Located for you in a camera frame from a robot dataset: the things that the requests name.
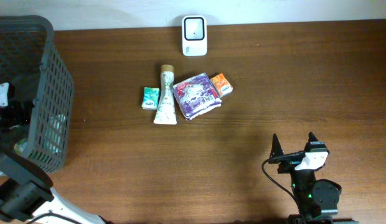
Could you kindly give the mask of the purple white tissue pack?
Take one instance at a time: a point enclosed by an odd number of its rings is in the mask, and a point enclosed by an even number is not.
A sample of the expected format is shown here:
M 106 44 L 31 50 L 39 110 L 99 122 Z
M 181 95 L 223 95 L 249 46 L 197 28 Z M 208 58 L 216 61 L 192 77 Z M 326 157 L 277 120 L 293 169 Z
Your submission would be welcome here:
M 173 85 L 172 90 L 186 120 L 192 120 L 222 105 L 206 73 L 179 82 Z

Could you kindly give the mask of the small teal tissue pack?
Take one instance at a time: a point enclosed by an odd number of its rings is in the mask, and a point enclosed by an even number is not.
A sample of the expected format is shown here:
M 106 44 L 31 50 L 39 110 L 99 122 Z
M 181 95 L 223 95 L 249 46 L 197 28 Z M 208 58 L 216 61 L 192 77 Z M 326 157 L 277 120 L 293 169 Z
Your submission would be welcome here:
M 159 88 L 144 87 L 142 108 L 144 110 L 157 110 L 159 96 Z

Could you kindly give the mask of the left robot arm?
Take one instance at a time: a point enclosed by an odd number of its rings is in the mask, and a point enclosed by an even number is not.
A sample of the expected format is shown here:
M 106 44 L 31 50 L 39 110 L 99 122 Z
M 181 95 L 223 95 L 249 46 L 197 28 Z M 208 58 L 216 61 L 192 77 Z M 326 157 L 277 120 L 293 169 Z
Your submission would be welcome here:
M 38 166 L 0 145 L 0 220 L 27 223 L 108 223 L 64 199 Z

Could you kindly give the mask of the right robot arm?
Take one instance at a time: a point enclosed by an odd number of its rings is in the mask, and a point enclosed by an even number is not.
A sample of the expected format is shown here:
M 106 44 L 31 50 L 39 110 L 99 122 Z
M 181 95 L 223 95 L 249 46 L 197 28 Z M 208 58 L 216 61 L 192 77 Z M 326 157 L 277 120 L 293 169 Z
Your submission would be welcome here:
M 280 189 L 284 190 L 295 202 L 297 215 L 290 215 L 287 223 L 335 223 L 342 187 L 327 179 L 317 180 L 315 172 L 326 165 L 329 155 L 324 142 L 310 132 L 302 151 L 285 154 L 278 136 L 273 134 L 270 156 L 263 163 L 277 164 L 279 174 L 289 174 L 291 190 L 275 181 L 261 166 L 263 173 Z

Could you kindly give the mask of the teal wet wipe pouch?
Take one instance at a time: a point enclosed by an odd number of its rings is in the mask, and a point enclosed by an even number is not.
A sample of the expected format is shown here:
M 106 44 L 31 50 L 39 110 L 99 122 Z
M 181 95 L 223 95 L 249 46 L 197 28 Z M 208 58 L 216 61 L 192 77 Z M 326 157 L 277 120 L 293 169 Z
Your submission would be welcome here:
M 27 138 L 19 140 L 14 145 L 14 151 L 17 154 L 21 155 L 25 151 L 25 149 L 27 148 L 27 144 L 28 144 L 28 139 Z

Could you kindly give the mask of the white green tube brown cap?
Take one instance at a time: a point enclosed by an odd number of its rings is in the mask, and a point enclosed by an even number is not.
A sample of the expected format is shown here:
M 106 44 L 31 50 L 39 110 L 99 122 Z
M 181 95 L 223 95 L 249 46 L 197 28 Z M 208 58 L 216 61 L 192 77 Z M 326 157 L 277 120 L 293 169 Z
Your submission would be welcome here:
M 154 124 L 177 124 L 172 86 L 174 83 L 174 67 L 172 65 L 161 66 L 161 95 Z

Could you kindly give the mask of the small orange tissue pack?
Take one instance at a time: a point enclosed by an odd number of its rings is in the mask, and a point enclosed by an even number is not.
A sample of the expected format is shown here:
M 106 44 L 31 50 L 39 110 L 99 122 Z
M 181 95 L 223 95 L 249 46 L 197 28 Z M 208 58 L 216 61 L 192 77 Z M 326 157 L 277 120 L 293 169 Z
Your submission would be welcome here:
M 223 73 L 220 73 L 210 79 L 212 84 L 214 85 L 215 89 L 217 90 L 217 93 L 220 98 L 230 94 L 233 92 L 233 86 L 230 84 L 230 82 L 225 78 Z

